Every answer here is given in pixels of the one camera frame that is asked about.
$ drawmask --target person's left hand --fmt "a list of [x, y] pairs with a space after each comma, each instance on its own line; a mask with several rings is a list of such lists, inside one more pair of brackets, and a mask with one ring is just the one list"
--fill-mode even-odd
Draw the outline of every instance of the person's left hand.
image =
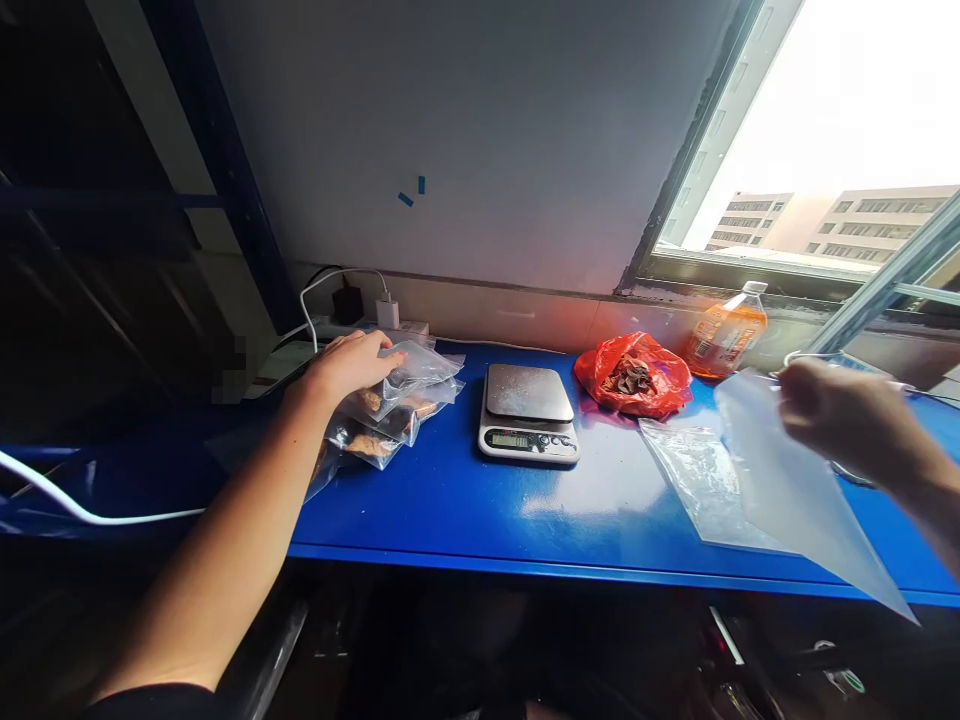
[[376, 385], [404, 363], [407, 355], [402, 352], [378, 357], [380, 348], [391, 347], [393, 343], [382, 330], [374, 330], [369, 335], [355, 330], [346, 337], [338, 337], [314, 358], [291, 389], [339, 404], [350, 393]]

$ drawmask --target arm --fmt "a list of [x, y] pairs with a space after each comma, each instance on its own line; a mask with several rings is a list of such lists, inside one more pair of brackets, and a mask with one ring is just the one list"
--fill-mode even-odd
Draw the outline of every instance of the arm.
[[801, 359], [780, 374], [787, 433], [870, 478], [917, 522], [960, 582], [960, 468], [881, 377]]
[[334, 408], [403, 362], [377, 357], [390, 345], [380, 331], [337, 338], [290, 387], [263, 442], [150, 590], [97, 699], [155, 683], [216, 688], [283, 564]]

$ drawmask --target sky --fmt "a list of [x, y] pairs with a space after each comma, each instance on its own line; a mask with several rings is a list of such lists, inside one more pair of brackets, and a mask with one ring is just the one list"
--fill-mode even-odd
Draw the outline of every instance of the sky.
[[953, 0], [806, 0], [694, 229], [735, 190], [960, 183], [958, 27]]

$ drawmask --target brown food pieces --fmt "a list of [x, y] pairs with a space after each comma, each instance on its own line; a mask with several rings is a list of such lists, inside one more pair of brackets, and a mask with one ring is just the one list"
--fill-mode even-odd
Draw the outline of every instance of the brown food pieces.
[[383, 402], [383, 398], [373, 390], [370, 388], [364, 388], [363, 390], [358, 390], [357, 395], [370, 412], [380, 411], [380, 404]]
[[421, 420], [427, 415], [435, 412], [437, 409], [437, 403], [432, 400], [423, 400], [421, 398], [408, 397], [405, 398], [401, 405], [406, 405], [408, 408], [413, 410], [417, 417]]
[[647, 395], [656, 392], [650, 378], [650, 367], [640, 358], [624, 354], [610, 375], [600, 385], [601, 390], [623, 395]]
[[391, 452], [387, 443], [370, 435], [357, 435], [344, 449], [347, 452], [362, 453], [370, 457], [387, 457]]

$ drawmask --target black sleeve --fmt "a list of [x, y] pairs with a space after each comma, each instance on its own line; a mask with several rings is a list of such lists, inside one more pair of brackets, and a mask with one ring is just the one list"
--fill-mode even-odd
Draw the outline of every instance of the black sleeve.
[[145, 685], [110, 695], [91, 705], [79, 720], [217, 720], [216, 696], [199, 685]]

